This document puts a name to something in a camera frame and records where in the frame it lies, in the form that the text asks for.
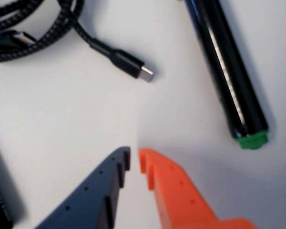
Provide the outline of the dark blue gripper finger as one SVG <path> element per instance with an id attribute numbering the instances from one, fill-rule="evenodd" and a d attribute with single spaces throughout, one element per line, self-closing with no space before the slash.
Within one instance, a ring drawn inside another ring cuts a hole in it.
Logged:
<path id="1" fill-rule="evenodd" d="M 112 229 L 119 191 L 130 170 L 131 149 L 119 147 L 37 227 L 39 229 Z"/>

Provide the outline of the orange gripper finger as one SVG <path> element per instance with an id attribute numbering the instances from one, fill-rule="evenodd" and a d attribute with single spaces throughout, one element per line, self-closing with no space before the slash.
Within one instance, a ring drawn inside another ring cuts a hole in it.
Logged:
<path id="1" fill-rule="evenodd" d="M 141 172 L 154 192 L 164 229 L 254 229 L 247 219 L 219 219 L 178 163 L 150 148 L 139 150 Z"/>

